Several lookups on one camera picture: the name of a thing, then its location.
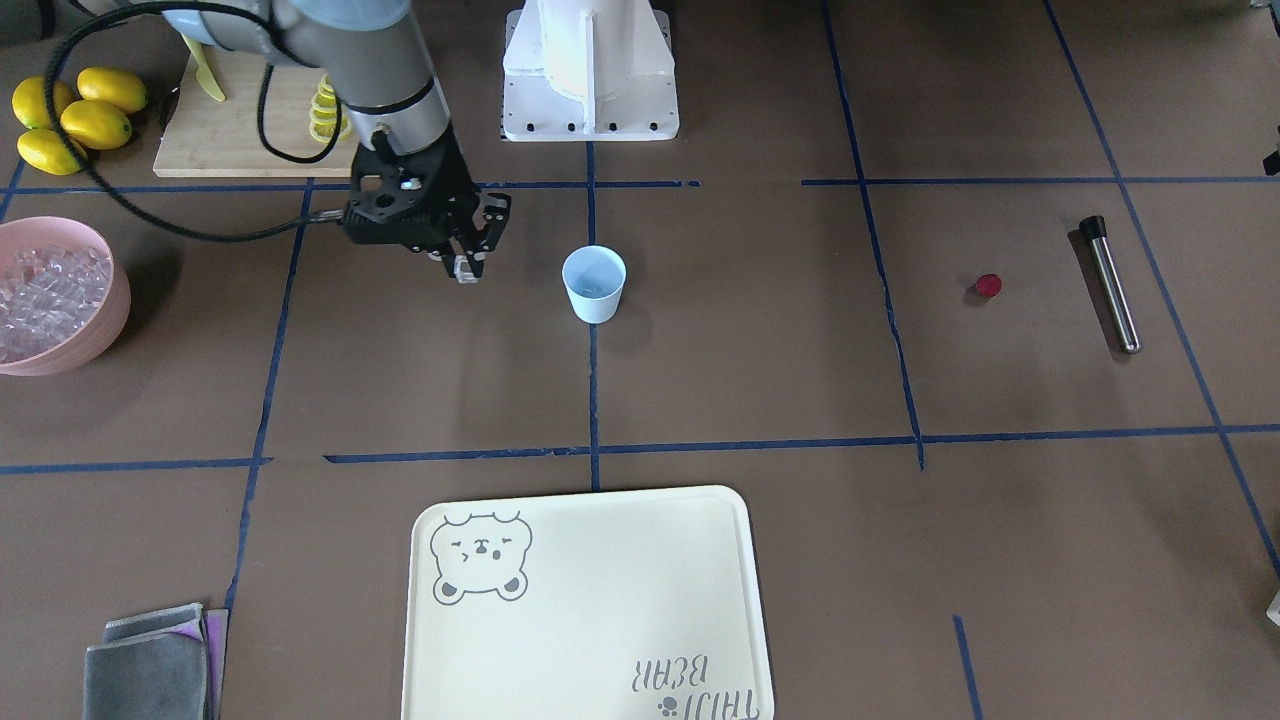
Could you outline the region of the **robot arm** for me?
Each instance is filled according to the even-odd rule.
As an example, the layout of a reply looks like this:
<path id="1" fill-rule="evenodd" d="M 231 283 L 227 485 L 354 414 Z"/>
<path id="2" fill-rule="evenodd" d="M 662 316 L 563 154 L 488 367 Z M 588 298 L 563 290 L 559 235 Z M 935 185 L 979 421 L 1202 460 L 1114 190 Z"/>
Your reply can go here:
<path id="1" fill-rule="evenodd" d="M 41 99 L 55 111 L 54 85 L 76 46 L 140 15 L 179 12 L 229 51 L 323 70 L 349 119 L 357 147 L 343 208 L 239 234 L 193 231 L 145 211 L 76 152 L 87 177 L 133 217 L 214 243 L 243 243 L 320 223 L 349 241 L 394 245 L 440 263 L 461 284 L 479 282 L 511 215 L 507 193 L 485 193 L 461 151 L 451 109 L 407 1 L 87 1 L 87 20 L 55 47 Z"/>

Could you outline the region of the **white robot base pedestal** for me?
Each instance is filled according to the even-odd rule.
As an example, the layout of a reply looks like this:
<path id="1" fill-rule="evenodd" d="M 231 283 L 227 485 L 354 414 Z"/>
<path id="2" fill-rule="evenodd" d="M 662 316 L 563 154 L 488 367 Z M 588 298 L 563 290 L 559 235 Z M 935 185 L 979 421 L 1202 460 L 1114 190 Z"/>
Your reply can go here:
<path id="1" fill-rule="evenodd" d="M 504 28 L 504 140 L 677 137 L 678 91 L 667 12 L 649 1 L 526 1 L 507 14 Z"/>

